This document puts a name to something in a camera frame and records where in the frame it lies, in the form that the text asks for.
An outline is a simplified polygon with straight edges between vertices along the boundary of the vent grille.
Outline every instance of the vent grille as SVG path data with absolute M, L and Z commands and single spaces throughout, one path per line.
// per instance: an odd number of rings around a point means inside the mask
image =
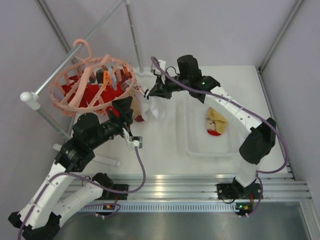
M 236 204 L 225 204 L 220 202 L 212 203 L 187 203 L 187 202 L 172 202 L 172 203 L 130 203 L 121 202 L 122 213 L 154 213 L 154 212 L 167 212 L 167 213 L 210 213 L 210 212 L 237 212 Z M 89 206 L 84 207 L 80 212 L 111 212 L 104 210 L 103 206 Z

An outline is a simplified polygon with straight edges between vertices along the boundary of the transparent plastic tray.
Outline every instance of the transparent plastic tray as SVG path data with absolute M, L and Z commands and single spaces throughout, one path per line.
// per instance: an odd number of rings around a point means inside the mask
M 188 154 L 198 157 L 231 157 L 239 155 L 239 147 L 244 141 L 237 129 L 228 123 L 225 133 L 212 136 L 207 132 L 206 105 L 187 96 L 184 99 L 185 144 Z

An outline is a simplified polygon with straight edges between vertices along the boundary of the gray wall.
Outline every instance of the gray wall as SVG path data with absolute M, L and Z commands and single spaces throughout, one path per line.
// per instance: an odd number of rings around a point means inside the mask
M 47 0 L 70 43 L 82 38 L 115 0 Z M 295 0 L 132 0 L 144 65 L 152 55 L 175 64 L 193 54 L 201 65 L 259 66 Z M 124 5 L 90 40 L 137 65 Z
M 307 0 L 263 74 L 299 179 L 320 213 L 320 1 Z
M 62 139 L 36 112 L 20 101 L 52 73 L 64 52 L 35 1 L 4 1 L 0 7 L 0 238 L 16 239 L 7 218 L 31 199 L 55 157 Z M 40 102 L 62 124 L 49 90 Z

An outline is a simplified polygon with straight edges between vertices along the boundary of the white cloth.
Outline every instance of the white cloth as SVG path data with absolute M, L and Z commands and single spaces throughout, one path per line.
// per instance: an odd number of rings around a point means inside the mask
M 166 107 L 163 100 L 157 96 L 149 96 L 149 99 L 145 98 L 145 94 L 141 91 L 135 91 L 135 96 L 138 99 L 140 113 L 143 120 L 148 120 L 148 110 L 157 118 L 163 119 L 166 115 Z

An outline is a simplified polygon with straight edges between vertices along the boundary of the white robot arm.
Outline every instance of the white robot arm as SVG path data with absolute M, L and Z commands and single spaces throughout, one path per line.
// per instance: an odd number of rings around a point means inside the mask
M 26 240 L 52 240 L 65 222 L 85 205 L 110 192 L 87 183 L 71 196 L 59 201 L 62 194 L 75 178 L 65 173 L 81 173 L 95 157 L 93 150 L 115 136 L 122 136 L 130 149 L 142 148 L 142 137 L 132 136 L 132 97 L 115 100 L 112 106 L 119 116 L 109 112 L 109 120 L 99 123 L 93 113 L 85 113 L 73 126 L 73 137 L 61 146 L 51 170 L 31 201 L 19 212 L 13 212 L 8 220 L 23 230 Z M 114 184 L 107 174 L 97 173 L 92 181 L 109 189 L 119 186 L 128 190 L 127 184 Z
M 261 120 L 235 106 L 234 103 L 237 102 L 221 87 L 217 80 L 211 76 L 203 76 L 197 59 L 192 55 L 184 55 L 177 59 L 180 74 L 173 77 L 175 81 L 164 74 L 165 61 L 157 61 L 154 57 L 151 59 L 153 62 L 151 72 L 157 79 L 149 96 L 170 99 L 173 92 L 187 90 L 192 97 L 218 111 L 238 129 L 245 140 L 239 149 L 243 159 L 234 178 L 234 185 L 237 188 L 250 186 L 256 180 L 260 160 L 275 145 L 276 134 Z M 267 119 L 267 122 L 274 128 L 276 127 L 276 122 L 272 118 Z

